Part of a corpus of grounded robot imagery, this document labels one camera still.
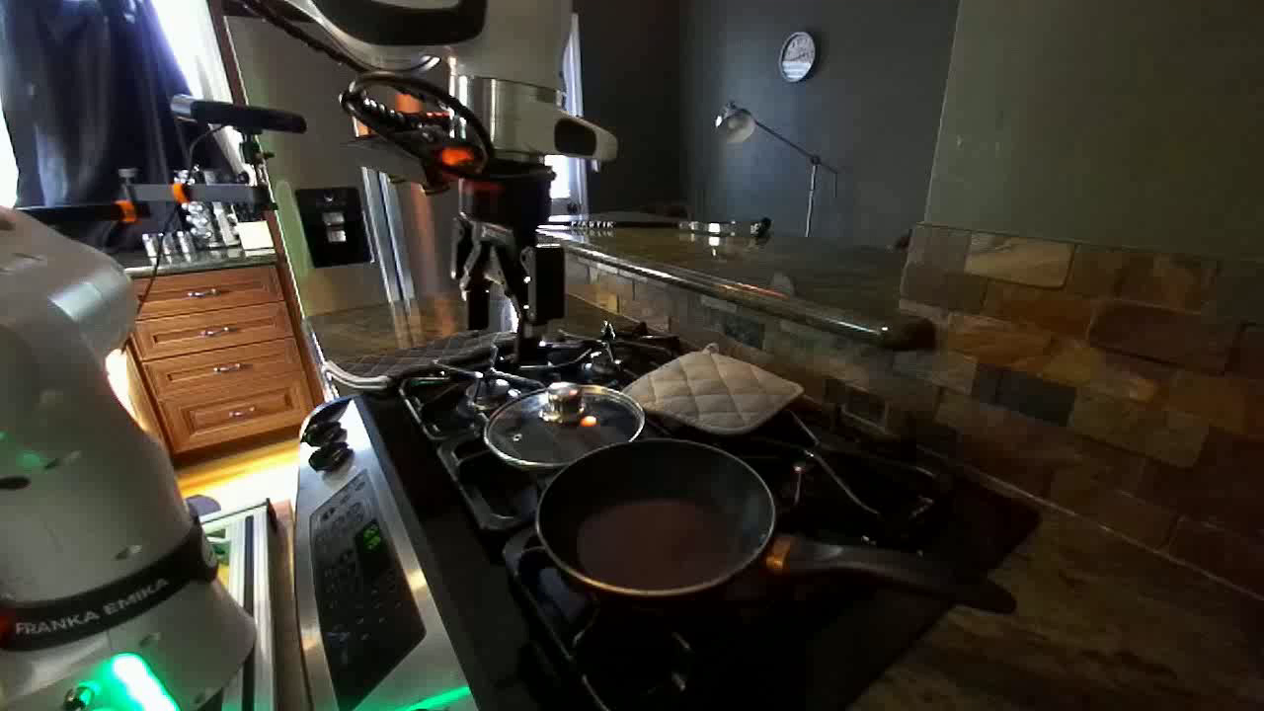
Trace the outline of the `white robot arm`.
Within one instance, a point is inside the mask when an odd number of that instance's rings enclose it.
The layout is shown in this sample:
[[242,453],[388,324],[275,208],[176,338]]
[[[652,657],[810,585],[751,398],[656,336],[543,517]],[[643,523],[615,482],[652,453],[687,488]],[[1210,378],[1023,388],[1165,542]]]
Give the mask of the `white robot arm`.
[[[395,146],[466,184],[519,184],[571,128],[558,105],[569,0],[299,0],[375,78],[450,62],[457,128]],[[200,711],[255,627],[216,581],[158,442],[108,383],[129,278],[26,215],[0,229],[4,711]]]

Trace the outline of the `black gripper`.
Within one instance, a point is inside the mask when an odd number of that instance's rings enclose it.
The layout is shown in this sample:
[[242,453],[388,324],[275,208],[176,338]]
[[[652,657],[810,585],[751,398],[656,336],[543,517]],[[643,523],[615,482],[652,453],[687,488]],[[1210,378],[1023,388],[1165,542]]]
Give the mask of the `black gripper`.
[[457,180],[456,284],[469,328],[520,330],[535,321],[550,180],[544,161],[494,161],[483,179]]

